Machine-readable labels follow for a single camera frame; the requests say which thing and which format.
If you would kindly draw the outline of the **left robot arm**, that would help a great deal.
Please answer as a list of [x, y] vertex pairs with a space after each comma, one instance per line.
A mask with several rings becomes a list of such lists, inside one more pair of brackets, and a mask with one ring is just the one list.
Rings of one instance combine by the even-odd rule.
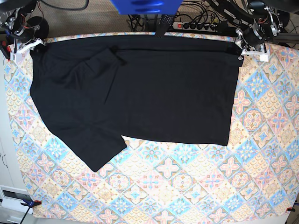
[[266, 42], [284, 28], [274, 8], [262, 0], [243, 0], [242, 7], [236, 0], [209, 0], [208, 4], [235, 27], [234, 44], [239, 48], [239, 60], [245, 56], [258, 56], [261, 62], [269, 60]]

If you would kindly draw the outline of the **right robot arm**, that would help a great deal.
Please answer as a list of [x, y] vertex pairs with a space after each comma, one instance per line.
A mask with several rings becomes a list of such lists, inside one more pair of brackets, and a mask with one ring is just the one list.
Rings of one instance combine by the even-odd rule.
[[7, 60], [27, 50], [46, 45], [49, 24], [38, 0], [2, 0], [0, 2], [0, 33], [6, 36], [0, 50]]

